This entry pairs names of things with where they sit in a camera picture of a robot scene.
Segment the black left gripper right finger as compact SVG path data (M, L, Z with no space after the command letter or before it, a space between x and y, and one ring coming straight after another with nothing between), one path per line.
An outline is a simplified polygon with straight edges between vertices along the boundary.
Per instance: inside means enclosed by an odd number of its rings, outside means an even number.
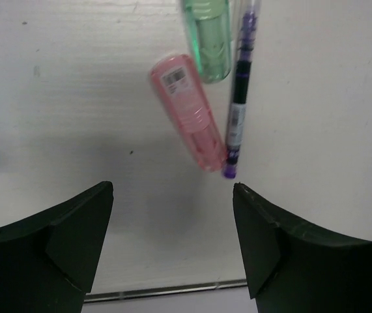
M372 241L320 227L242 183L233 212L259 312L372 312Z

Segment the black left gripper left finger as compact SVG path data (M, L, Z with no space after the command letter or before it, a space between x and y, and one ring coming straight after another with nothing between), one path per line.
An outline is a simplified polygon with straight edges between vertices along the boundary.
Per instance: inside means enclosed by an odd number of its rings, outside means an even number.
M112 206L113 185L103 181L0 227L0 313L81 312Z

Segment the pink translucent eraser case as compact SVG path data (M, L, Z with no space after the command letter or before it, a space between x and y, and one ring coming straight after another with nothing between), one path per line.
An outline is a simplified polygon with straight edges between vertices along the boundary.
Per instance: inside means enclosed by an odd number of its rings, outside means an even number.
M194 160L205 171L218 171L226 148L214 120L193 59L170 55L149 72L151 85Z

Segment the purple gel pen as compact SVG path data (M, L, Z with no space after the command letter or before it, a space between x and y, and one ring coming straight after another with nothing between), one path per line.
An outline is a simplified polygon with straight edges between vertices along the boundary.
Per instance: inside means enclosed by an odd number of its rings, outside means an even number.
M234 67L231 103L229 105L225 137L227 158L223 168L223 176L227 179L234 179L237 172L238 158L244 133L247 95L260 9L260 1L241 2L239 28L236 37L236 64Z

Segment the green translucent eraser case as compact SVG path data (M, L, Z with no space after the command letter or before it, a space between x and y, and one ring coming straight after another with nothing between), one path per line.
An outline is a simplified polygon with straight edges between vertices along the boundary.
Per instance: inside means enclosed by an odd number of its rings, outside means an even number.
M181 1L190 51L204 83L224 80L231 71L229 2Z

